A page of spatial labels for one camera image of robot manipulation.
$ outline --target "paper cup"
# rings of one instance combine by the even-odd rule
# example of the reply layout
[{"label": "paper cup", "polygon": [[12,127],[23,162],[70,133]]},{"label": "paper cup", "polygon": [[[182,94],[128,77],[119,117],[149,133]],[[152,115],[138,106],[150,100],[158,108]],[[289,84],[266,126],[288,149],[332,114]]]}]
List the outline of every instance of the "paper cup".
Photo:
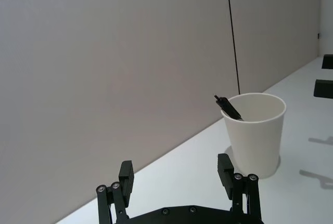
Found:
[{"label": "paper cup", "polygon": [[221,111],[238,169],[259,178],[273,175],[279,162],[286,103],[264,93],[242,94],[229,101],[244,120],[232,119]]}]

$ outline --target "white table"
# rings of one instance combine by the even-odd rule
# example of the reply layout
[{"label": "white table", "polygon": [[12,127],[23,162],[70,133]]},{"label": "white table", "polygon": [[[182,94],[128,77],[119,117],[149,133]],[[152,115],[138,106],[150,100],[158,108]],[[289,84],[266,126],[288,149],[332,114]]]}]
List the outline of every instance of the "white table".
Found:
[{"label": "white table", "polygon": [[[333,70],[321,65],[322,58],[317,58],[266,91],[283,98],[288,109],[280,167],[274,176],[259,181],[265,223],[333,223],[333,145],[321,143],[330,137],[333,142],[333,99],[313,97],[316,79],[333,80]],[[221,119],[140,170],[127,214],[135,217],[180,205],[229,209],[231,201],[217,174],[217,154],[229,146]],[[321,186],[318,179],[301,175],[301,170],[328,177],[327,183]],[[97,200],[59,222],[73,223],[98,224]]]}]

